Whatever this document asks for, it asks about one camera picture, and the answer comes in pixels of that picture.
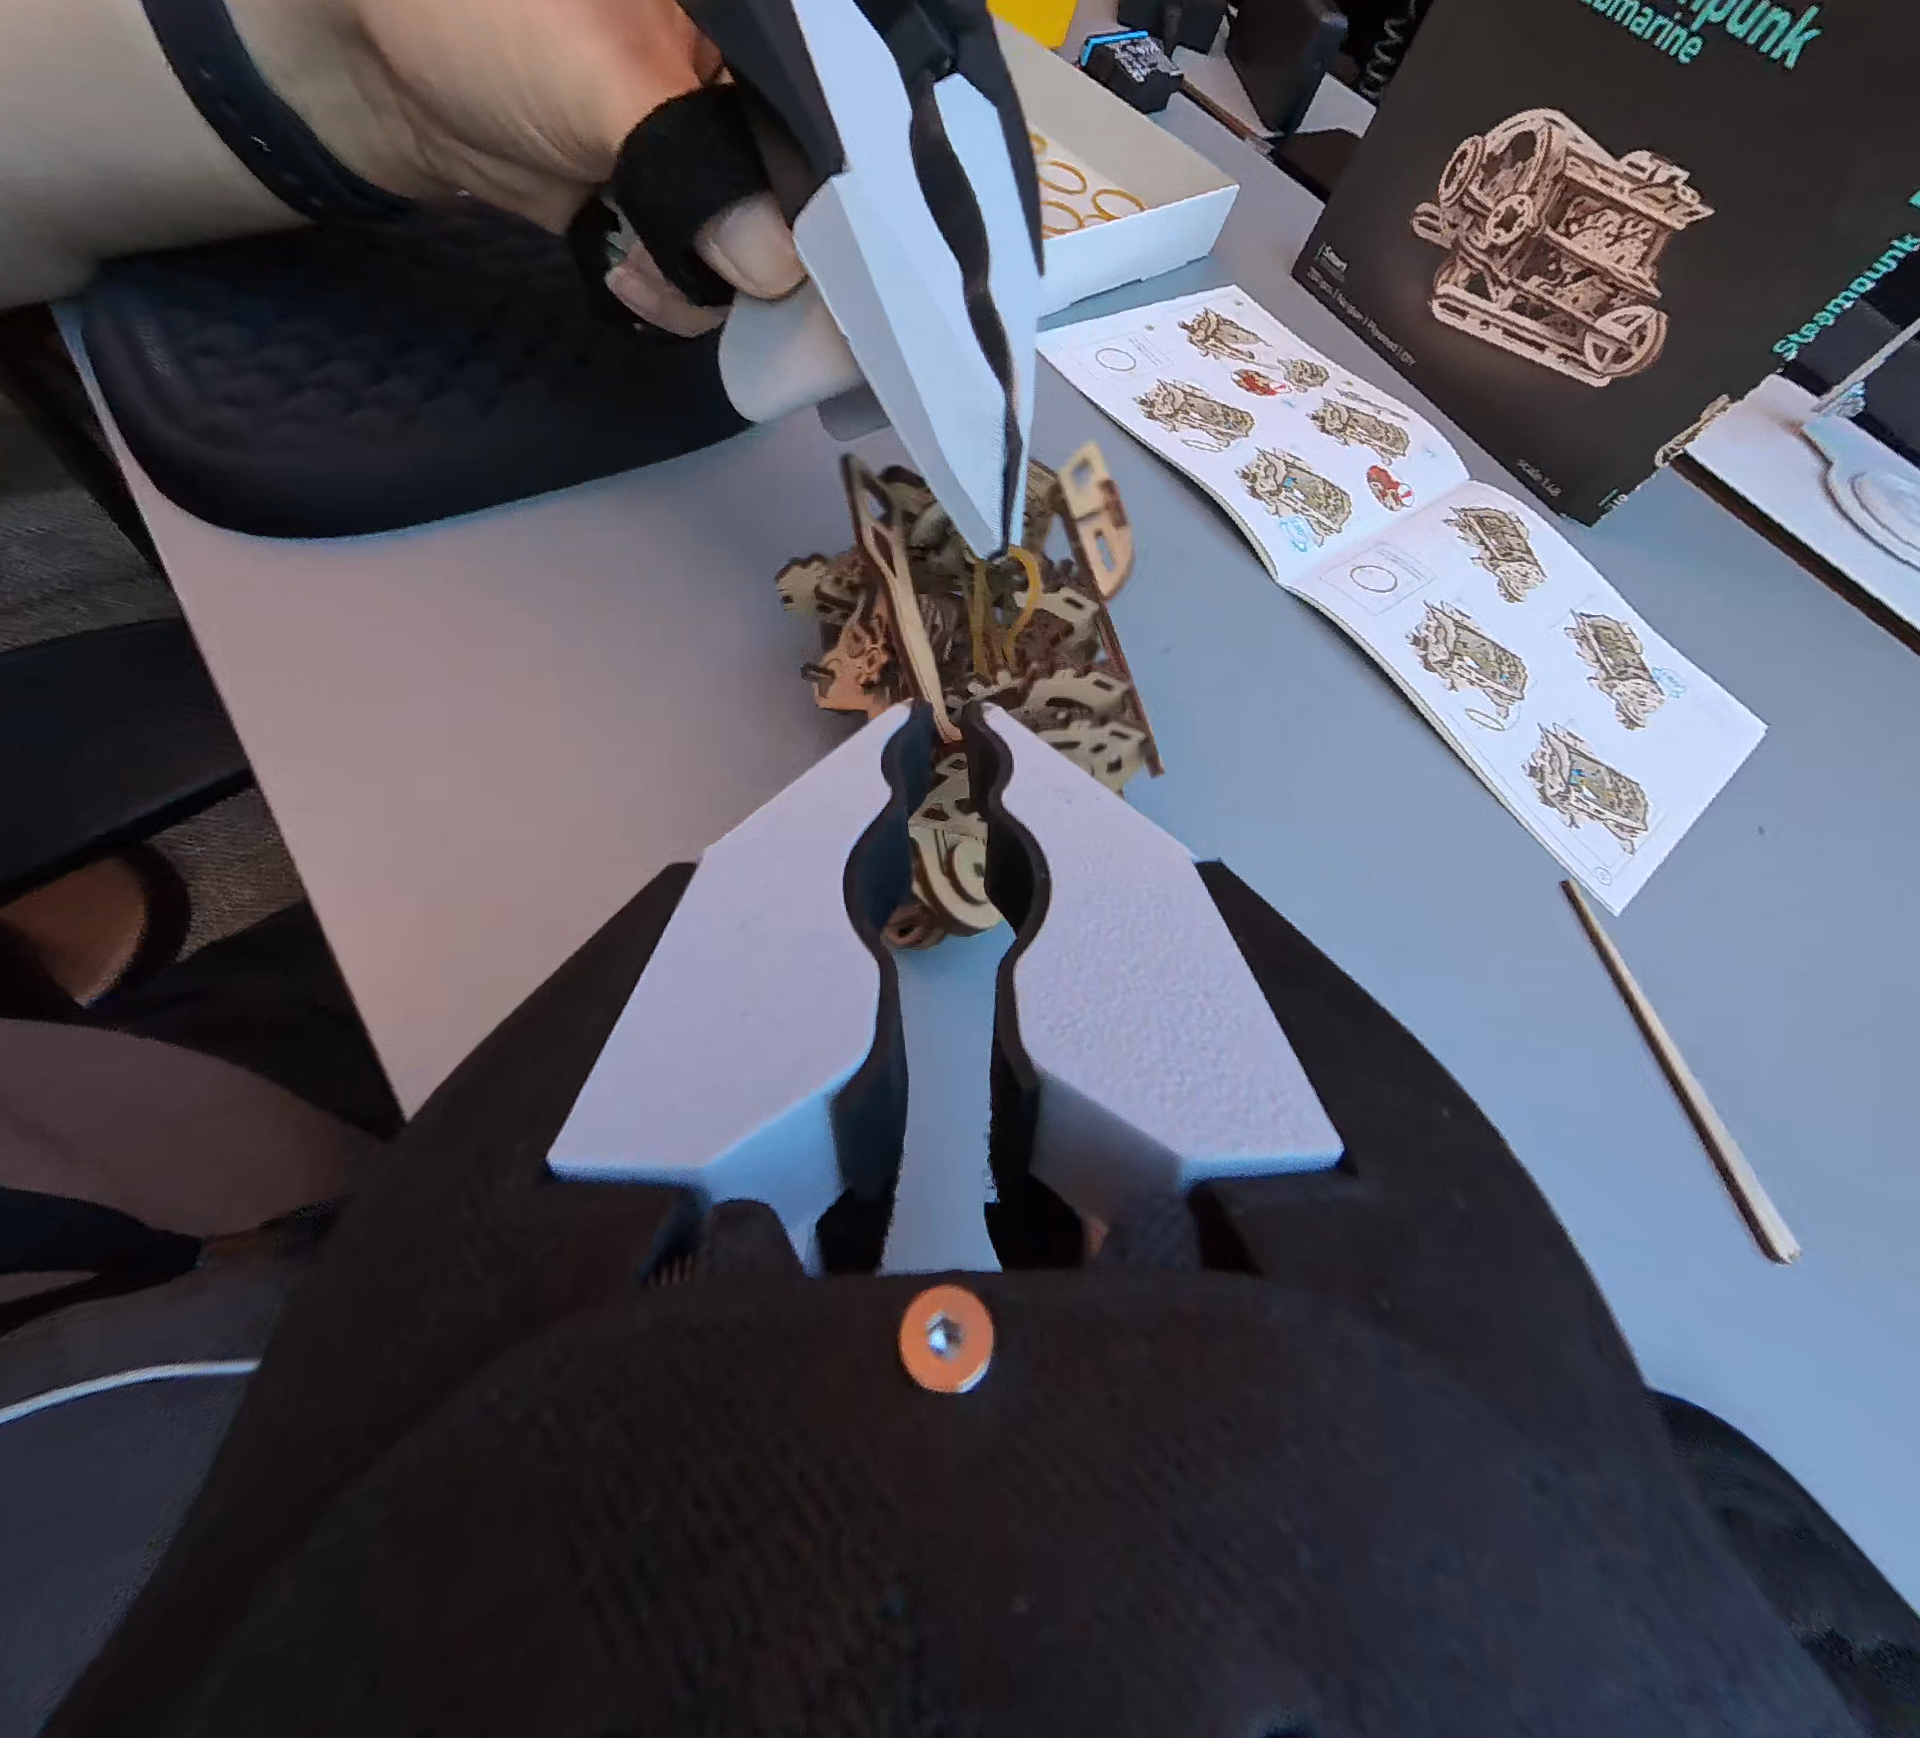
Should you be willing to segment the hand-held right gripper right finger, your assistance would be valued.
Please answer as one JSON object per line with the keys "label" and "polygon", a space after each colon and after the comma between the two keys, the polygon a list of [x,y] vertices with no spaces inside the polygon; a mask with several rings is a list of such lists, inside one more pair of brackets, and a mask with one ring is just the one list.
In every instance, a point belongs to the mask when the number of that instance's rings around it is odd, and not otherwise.
{"label": "hand-held right gripper right finger", "polygon": [[998,706],[964,718],[998,965],[989,1235],[1078,1265],[1088,1228],[1205,1181],[1328,1170],[1343,1144],[1205,864]]}

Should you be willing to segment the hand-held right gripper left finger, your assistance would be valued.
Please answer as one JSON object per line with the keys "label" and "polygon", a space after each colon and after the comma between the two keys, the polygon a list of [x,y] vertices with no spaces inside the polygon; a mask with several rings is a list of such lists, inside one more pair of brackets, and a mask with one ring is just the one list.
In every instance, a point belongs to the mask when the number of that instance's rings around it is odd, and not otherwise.
{"label": "hand-held right gripper left finger", "polygon": [[902,701],[703,852],[553,1174],[754,1198],[809,1270],[877,1270],[907,1111],[886,922],[913,805]]}

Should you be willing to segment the wooden mechanical model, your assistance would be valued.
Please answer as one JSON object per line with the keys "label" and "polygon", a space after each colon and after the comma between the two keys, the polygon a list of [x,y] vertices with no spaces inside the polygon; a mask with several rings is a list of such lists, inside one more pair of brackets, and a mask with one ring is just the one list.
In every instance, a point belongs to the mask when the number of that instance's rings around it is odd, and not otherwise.
{"label": "wooden mechanical model", "polygon": [[[1013,547],[1042,557],[1047,593],[1017,641],[1017,661],[978,681],[969,645],[977,552],[920,474],[902,466],[875,473],[845,455],[841,478],[852,547],[791,557],[777,587],[787,611],[820,630],[805,677],[821,712],[877,718],[907,698],[932,709],[932,782],[912,816],[912,890],[886,927],[893,946],[929,951],[1000,922],[989,897],[989,829],[972,802],[960,736],[967,706],[1005,709],[1116,795],[1140,769],[1162,772],[1111,614],[1133,575],[1135,536],[1096,441],[1058,470],[1030,464]],[[1024,575],[1000,557],[991,557],[995,617],[1013,627]]]}

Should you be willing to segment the single yellow rubber band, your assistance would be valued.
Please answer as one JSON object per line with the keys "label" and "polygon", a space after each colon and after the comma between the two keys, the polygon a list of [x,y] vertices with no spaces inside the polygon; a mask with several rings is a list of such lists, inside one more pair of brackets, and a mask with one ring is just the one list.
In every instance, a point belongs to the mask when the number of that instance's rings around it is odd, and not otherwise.
{"label": "single yellow rubber band", "polygon": [[1017,641],[1041,614],[1042,587],[1042,557],[1033,550],[1013,547],[1000,564],[1017,562],[1021,568],[1024,587],[1021,597],[1017,597],[1013,627],[998,622],[998,596],[995,596],[995,564],[989,557],[969,556],[969,645],[972,645],[972,675],[978,681],[1000,677],[1017,661]]}

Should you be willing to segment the thin wooden stick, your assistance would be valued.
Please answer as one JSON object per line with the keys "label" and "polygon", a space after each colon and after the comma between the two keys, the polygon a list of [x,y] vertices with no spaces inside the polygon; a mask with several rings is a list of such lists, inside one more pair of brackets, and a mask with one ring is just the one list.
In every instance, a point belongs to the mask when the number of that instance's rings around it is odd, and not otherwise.
{"label": "thin wooden stick", "polygon": [[1590,945],[1595,946],[1611,985],[1617,988],[1617,997],[1627,1006],[1631,1025],[1639,1025],[1646,1051],[1656,1059],[1656,1066],[1668,1079],[1676,1101],[1681,1104],[1704,1153],[1715,1164],[1715,1174],[1733,1209],[1740,1210],[1751,1241],[1764,1252],[1771,1262],[1795,1265],[1804,1258],[1804,1245],[1791,1233],[1777,1203],[1768,1195],[1768,1188],[1760,1184],[1733,1131],[1724,1124],[1708,1091],[1693,1075],[1688,1059],[1676,1047],[1666,1022],[1652,1006],[1644,988],[1639,988],[1639,980],[1631,978],[1617,942],[1598,922],[1598,915],[1584,886],[1564,877],[1562,893],[1572,900],[1572,910],[1584,927]]}

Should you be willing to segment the black model kit box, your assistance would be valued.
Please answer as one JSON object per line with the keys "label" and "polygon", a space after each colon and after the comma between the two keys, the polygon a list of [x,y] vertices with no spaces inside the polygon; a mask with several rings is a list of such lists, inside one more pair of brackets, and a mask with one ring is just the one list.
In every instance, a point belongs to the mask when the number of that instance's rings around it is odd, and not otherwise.
{"label": "black model kit box", "polygon": [[1434,0],[1294,279],[1595,523],[1916,254],[1916,0]]}

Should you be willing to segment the person's left hand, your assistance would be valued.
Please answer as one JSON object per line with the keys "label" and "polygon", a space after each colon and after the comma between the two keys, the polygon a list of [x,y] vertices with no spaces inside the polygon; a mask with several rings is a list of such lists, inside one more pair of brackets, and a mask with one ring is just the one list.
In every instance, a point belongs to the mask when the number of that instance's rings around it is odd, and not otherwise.
{"label": "person's left hand", "polygon": [[255,67],[360,178],[562,234],[660,103],[720,79],[671,0],[224,0]]}

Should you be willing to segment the heap of yellow rubber bands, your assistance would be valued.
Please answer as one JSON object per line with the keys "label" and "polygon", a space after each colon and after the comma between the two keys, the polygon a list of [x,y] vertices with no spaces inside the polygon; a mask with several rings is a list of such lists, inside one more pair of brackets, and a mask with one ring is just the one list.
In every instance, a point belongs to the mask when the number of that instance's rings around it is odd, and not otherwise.
{"label": "heap of yellow rubber bands", "polygon": [[1085,166],[1041,128],[1030,128],[1029,140],[1041,184],[1041,223],[1047,238],[1074,236],[1099,223],[1147,213],[1147,204],[1135,191],[1111,184],[1107,174]]}

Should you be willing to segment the white cardboard tray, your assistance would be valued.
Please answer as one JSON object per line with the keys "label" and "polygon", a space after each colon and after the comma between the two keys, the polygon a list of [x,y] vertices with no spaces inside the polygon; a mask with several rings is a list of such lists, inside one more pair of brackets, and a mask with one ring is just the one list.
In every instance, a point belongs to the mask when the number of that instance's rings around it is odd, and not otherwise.
{"label": "white cardboard tray", "polygon": [[1024,31],[998,24],[998,37],[1029,133],[1147,204],[1144,214],[1042,238],[1042,317],[1205,258],[1239,184]]}

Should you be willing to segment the small blue and black device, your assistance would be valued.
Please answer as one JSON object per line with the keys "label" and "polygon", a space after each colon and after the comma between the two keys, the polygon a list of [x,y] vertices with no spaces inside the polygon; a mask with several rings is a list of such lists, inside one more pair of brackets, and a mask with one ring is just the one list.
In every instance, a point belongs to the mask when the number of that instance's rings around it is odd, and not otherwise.
{"label": "small blue and black device", "polygon": [[1144,27],[1093,35],[1080,48],[1080,71],[1140,117],[1162,114],[1183,91],[1183,71]]}

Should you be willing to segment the illustrated instruction booklet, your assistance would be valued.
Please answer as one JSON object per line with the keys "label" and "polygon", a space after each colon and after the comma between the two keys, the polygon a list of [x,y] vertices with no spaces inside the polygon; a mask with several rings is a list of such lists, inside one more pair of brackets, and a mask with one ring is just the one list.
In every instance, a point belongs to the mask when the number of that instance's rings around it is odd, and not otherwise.
{"label": "illustrated instruction booklet", "polygon": [[1041,338],[1620,915],[1764,738],[1543,512],[1242,288]]}

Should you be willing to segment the black chair seat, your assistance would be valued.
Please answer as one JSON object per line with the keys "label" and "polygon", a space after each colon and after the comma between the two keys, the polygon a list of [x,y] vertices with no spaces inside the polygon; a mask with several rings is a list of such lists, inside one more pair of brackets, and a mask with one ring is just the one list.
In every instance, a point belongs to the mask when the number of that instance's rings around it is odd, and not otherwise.
{"label": "black chair seat", "polygon": [[270,540],[437,523],[750,425],[716,338],[635,328],[560,236],[473,205],[118,262],[80,335],[156,490]]}

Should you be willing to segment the person's grey shirt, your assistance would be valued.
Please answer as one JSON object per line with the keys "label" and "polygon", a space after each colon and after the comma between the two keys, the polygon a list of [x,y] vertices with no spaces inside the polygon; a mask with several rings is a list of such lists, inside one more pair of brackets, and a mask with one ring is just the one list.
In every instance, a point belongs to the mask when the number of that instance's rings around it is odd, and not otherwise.
{"label": "person's grey shirt", "polygon": [[5,1025],[5,1731],[172,1547],[327,1226],[401,1129],[361,1043]]}

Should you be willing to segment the black wristband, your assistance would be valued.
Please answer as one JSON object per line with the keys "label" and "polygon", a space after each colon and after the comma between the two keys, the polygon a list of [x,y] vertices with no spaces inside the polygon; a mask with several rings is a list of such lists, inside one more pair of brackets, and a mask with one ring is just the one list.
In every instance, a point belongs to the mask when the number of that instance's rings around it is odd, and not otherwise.
{"label": "black wristband", "polygon": [[276,95],[227,0],[139,0],[160,56],[214,139],[308,220],[393,220],[413,208],[343,166]]}

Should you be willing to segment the thin board with brown edge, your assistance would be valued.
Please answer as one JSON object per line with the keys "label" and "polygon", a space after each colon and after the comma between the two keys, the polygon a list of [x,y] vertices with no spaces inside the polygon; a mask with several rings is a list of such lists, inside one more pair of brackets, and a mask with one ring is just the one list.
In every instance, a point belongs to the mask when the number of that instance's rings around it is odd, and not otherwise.
{"label": "thin board with brown edge", "polygon": [[1825,490],[1825,464],[1801,437],[1814,415],[1842,418],[1835,406],[1771,378],[1715,415],[1673,473],[1916,650],[1916,552],[1888,552],[1842,514]]}

